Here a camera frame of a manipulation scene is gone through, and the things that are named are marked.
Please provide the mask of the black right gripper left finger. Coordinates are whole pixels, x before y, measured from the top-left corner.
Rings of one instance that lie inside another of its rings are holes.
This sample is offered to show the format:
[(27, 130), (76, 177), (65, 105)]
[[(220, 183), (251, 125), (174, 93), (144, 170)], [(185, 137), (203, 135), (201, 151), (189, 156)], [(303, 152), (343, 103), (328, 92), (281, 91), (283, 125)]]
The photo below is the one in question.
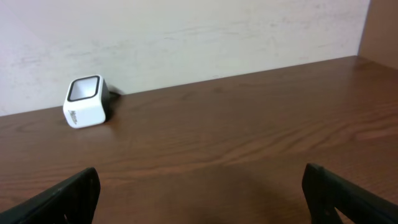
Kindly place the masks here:
[(1, 213), (1, 223), (91, 224), (100, 196), (100, 179), (89, 167)]

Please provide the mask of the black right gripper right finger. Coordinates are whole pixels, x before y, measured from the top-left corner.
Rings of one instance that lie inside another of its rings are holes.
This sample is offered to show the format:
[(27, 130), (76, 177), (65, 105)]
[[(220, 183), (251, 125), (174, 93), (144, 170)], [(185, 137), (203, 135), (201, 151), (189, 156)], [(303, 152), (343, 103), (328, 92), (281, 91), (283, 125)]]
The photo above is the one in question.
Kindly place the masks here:
[(328, 171), (309, 163), (302, 190), (311, 223), (341, 223), (341, 212), (354, 223), (397, 224), (397, 205)]

